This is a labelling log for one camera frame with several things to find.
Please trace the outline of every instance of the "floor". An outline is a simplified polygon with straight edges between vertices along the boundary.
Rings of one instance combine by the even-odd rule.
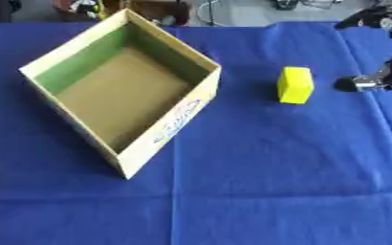
[[[207,6],[200,7],[207,0],[193,0],[190,26],[204,26],[199,16],[207,19]],[[328,3],[332,0],[314,0]],[[295,11],[277,11],[272,0],[214,0],[214,19],[222,26],[267,26],[278,21],[323,21],[343,19],[351,13],[366,8],[374,0],[343,0],[329,10],[307,7],[300,4]],[[15,22],[59,21],[50,0],[22,0],[23,9],[17,12]]]

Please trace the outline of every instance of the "printed logo on box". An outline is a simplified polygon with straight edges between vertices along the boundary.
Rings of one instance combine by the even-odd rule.
[[[179,107],[174,113],[174,120],[167,122],[163,126],[161,133],[155,137],[154,144],[169,140],[178,133],[178,131],[185,126],[188,119],[193,115],[194,111],[201,102],[202,100],[193,100],[186,105]]]

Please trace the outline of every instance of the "yellow block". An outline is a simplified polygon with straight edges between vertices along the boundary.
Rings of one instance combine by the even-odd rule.
[[[314,91],[311,70],[304,67],[285,67],[277,88],[280,102],[306,103]]]

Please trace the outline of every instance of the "open box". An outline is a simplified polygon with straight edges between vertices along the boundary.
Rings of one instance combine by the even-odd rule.
[[[215,97],[221,67],[123,10],[20,70],[130,178]]]

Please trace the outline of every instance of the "blue fabric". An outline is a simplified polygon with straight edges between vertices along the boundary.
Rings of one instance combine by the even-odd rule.
[[[88,24],[0,24],[0,244],[392,244],[392,92],[332,88],[392,40],[332,26],[170,29],[218,97],[123,181],[17,71]],[[276,102],[283,66],[313,70],[307,104]]]

